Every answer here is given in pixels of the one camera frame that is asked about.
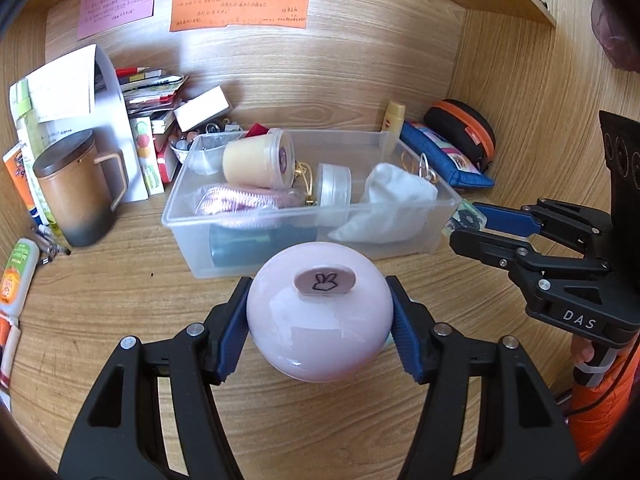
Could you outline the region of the person's right hand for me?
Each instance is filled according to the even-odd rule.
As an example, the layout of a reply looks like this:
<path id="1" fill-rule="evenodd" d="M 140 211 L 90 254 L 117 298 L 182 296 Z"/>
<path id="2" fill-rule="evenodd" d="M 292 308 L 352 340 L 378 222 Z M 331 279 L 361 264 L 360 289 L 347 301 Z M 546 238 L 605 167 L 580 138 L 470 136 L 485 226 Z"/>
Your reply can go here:
<path id="1" fill-rule="evenodd" d="M 590 362 L 594 357 L 594 348 L 590 340 L 573 335 L 570 343 L 570 355 L 575 366 Z"/>

